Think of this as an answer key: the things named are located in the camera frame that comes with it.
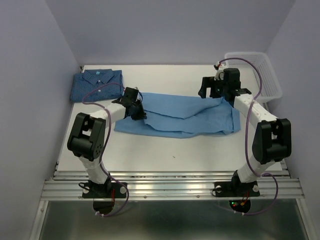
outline white table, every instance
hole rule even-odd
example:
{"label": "white table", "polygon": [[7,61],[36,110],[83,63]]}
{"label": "white table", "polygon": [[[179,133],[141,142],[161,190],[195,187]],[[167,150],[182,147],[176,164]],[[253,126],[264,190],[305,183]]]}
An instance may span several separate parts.
{"label": "white table", "polygon": [[[125,87],[138,87],[141,92],[182,96],[197,96],[202,77],[214,76],[212,65],[86,65],[84,70],[122,70]],[[252,94],[258,86],[251,70],[240,69],[243,88]],[[107,105],[110,101],[101,101]],[[70,116],[57,171],[84,171],[82,163],[67,149],[67,141],[78,113],[92,113],[96,106],[75,103]],[[115,132],[103,156],[105,167],[111,172],[202,172],[235,171],[245,164],[245,118],[241,115],[241,131],[229,135],[206,135],[177,139],[141,136]],[[254,137],[249,128],[249,146]],[[268,170],[281,171],[280,163]]]}

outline white laundry basket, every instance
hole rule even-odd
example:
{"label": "white laundry basket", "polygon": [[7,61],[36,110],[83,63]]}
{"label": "white laundry basket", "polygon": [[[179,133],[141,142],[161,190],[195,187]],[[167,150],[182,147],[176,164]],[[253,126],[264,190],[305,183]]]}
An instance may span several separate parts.
{"label": "white laundry basket", "polygon": [[[268,56],[263,52],[228,52],[225,58],[243,58],[258,69],[262,77],[262,92],[257,98],[260,103],[267,103],[272,99],[279,99],[282,97],[282,90],[278,82],[273,67],[271,66]],[[252,68],[249,64],[241,60],[228,60],[226,62],[230,68]],[[259,77],[254,69],[252,69],[256,84],[260,86]]]}

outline blue cloth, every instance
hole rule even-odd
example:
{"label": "blue cloth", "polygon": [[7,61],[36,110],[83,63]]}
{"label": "blue cloth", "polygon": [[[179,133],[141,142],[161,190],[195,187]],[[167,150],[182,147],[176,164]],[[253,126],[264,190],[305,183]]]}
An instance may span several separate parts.
{"label": "blue cloth", "polygon": [[[122,86],[122,71],[97,69],[85,70],[84,73],[77,73],[74,75],[70,99],[74,103],[79,103],[86,94],[107,83],[117,83]],[[123,93],[123,88],[121,86],[110,84],[101,88],[101,91],[96,91],[89,95],[85,101],[96,102],[106,99],[117,99],[121,97]]]}
{"label": "blue cloth", "polygon": [[224,98],[143,93],[147,119],[117,121],[117,132],[167,138],[199,134],[230,134],[240,130],[239,111]]}

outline gray floor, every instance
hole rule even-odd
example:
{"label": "gray floor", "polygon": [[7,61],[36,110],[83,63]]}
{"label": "gray floor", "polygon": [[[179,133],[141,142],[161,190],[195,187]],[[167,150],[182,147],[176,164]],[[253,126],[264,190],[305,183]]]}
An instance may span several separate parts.
{"label": "gray floor", "polygon": [[[254,200],[251,212],[269,200]],[[94,215],[92,202],[49,203],[42,240],[306,240],[297,203],[278,200],[268,212],[241,216],[217,201],[130,202],[110,218]]]}

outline wall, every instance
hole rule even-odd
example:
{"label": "wall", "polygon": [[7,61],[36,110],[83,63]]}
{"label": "wall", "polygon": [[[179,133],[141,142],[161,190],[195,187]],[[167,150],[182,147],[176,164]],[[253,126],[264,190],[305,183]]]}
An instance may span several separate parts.
{"label": "wall", "polygon": [[265,52],[294,0],[46,0],[84,64],[207,64]]}
{"label": "wall", "polygon": [[297,0],[267,54],[283,89],[269,107],[292,124],[292,155],[287,165],[299,177],[320,235],[319,59],[320,1]]}
{"label": "wall", "polygon": [[79,71],[43,0],[0,1],[0,239],[26,240]]}

